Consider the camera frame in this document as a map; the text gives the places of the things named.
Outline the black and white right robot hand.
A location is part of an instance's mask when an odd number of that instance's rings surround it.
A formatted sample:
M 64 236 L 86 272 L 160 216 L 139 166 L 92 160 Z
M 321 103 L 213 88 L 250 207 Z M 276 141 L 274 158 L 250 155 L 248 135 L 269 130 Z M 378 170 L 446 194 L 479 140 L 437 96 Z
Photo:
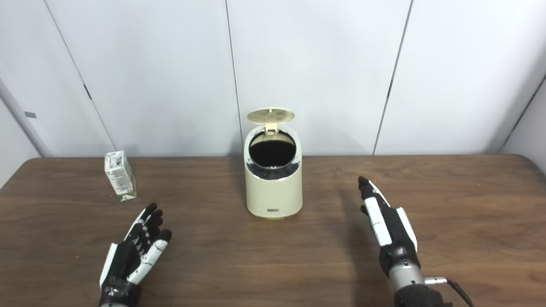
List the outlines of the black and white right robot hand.
M 357 179 L 363 205 L 361 212 L 368 217 L 380 247 L 380 267 L 386 276 L 397 265 L 421 267 L 417 253 L 417 238 L 402 207 L 390 206 L 380 189 L 366 177 Z

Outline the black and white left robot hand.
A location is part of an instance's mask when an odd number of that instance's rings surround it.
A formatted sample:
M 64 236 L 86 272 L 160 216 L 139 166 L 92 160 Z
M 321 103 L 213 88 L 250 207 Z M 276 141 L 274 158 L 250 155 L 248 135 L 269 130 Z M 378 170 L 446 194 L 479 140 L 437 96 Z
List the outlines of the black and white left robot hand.
M 172 238 L 169 229 L 161 229 L 163 211 L 152 203 L 144 208 L 120 243 L 111 243 L 99 279 L 101 287 L 111 278 L 140 284 L 154 267 Z

